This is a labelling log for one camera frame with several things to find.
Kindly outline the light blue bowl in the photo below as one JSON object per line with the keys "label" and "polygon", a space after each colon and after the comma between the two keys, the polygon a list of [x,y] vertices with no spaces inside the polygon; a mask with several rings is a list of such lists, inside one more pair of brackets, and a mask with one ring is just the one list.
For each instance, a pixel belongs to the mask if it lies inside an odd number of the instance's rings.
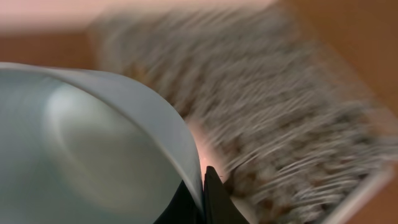
{"label": "light blue bowl", "polygon": [[1,222],[154,223],[203,215],[197,147],[149,87],[93,70],[1,64]]}

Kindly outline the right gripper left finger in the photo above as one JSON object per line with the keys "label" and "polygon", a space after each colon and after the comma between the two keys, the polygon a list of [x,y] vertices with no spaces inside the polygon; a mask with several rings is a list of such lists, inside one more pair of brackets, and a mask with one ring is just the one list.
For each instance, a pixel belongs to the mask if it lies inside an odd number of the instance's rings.
{"label": "right gripper left finger", "polygon": [[184,181],[181,181],[169,205],[154,224],[202,224],[199,209]]}

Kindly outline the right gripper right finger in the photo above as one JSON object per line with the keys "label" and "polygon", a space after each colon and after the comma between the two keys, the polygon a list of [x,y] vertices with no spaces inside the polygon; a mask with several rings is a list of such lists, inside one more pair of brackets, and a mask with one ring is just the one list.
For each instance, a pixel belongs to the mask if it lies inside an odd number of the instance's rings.
{"label": "right gripper right finger", "polygon": [[206,167],[204,203],[207,224],[249,224],[235,207],[212,166]]}

